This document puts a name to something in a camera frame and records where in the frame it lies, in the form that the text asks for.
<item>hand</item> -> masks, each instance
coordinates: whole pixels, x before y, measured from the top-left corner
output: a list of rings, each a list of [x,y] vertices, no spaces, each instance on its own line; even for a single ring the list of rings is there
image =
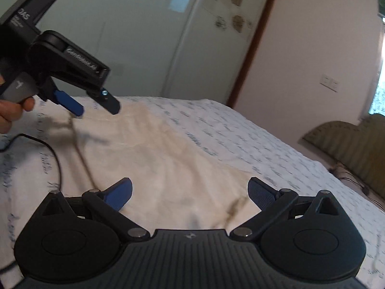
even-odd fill
[[[12,122],[20,119],[23,110],[30,112],[35,106],[33,98],[26,99],[23,103],[12,103],[5,100],[0,100],[0,134],[6,134],[12,127]]]

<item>wooden door frame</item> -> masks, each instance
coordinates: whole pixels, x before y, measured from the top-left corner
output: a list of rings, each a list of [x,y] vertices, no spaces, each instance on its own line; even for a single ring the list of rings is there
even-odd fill
[[[227,100],[226,105],[228,107],[231,107],[232,109],[235,106],[235,103],[236,103],[238,96],[241,92],[242,86],[246,80],[246,77],[249,73],[250,67],[253,63],[255,53],[258,50],[259,44],[260,44],[262,36],[263,36],[263,32],[265,31],[267,22],[268,22],[269,17],[270,17],[271,10],[273,9],[274,1],[275,0],[266,0],[261,18],[259,19],[257,30],[255,31],[253,39],[250,43],[249,50],[248,50],[246,57],[243,61],[243,65],[241,67],[241,70],[239,71],[237,80],[235,81],[235,84],[232,88],[232,92],[230,93],[230,97]]]

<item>white wall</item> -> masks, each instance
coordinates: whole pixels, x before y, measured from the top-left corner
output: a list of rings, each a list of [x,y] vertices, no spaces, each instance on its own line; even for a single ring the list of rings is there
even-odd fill
[[[235,110],[320,159],[298,141],[324,122],[359,122],[376,73],[377,11],[377,0],[276,0]]]

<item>wall switch panel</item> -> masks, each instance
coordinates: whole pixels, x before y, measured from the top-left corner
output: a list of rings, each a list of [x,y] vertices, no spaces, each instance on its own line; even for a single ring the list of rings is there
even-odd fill
[[[336,81],[333,78],[326,76],[326,75],[322,76],[320,84],[328,87],[329,89],[331,89],[335,92],[338,92],[338,88],[340,85],[340,83],[338,81]]]

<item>metal screw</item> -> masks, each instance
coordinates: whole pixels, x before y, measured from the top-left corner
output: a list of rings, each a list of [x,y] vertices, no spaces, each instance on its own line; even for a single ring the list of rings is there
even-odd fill
[[[147,230],[141,227],[131,228],[128,234],[134,238],[142,238],[147,234]]]
[[[252,233],[253,233],[253,231],[247,227],[238,227],[238,228],[234,229],[234,234],[236,234],[239,237],[248,237]]]

